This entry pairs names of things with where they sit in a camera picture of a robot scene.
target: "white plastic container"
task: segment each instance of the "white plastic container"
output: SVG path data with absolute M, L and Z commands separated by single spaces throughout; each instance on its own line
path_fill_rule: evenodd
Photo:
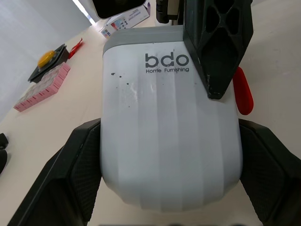
M 208 99 L 182 26 L 118 31 L 103 50 L 101 166 L 122 200 L 162 212 L 221 199 L 242 149 L 232 83 Z

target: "red handle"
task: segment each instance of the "red handle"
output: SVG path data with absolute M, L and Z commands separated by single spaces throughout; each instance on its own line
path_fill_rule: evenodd
M 241 114 L 248 115 L 253 110 L 254 101 L 244 71 L 240 67 L 233 76 L 233 85 L 237 108 Z

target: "box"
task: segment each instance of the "box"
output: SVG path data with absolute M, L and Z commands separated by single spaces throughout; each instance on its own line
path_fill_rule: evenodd
M 109 39 L 115 31 L 134 27 L 141 21 L 150 17 L 150 13 L 151 5 L 147 0 L 144 5 L 138 8 L 132 9 L 108 19 L 100 32 L 106 39 Z

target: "table surface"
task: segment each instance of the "table surface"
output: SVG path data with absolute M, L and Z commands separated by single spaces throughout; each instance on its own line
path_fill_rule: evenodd
M 151 17 L 138 25 L 154 25 Z M 301 158 L 301 2 L 265 0 L 252 6 L 254 36 L 241 67 L 254 98 L 254 110 L 244 119 L 269 127 L 284 145 Z M 59 92 L 19 113 L 12 109 L 0 123 L 9 138 L 9 161 L 0 176 L 0 219 L 6 225 L 41 169 L 59 150 L 74 128 L 102 115 L 103 21 L 69 40 L 68 50 L 82 37 L 85 44 L 68 61 L 71 70 Z M 89 226 L 101 224 L 261 225 L 239 183 L 221 201 L 201 210 L 159 214 L 124 204 L 101 182 Z

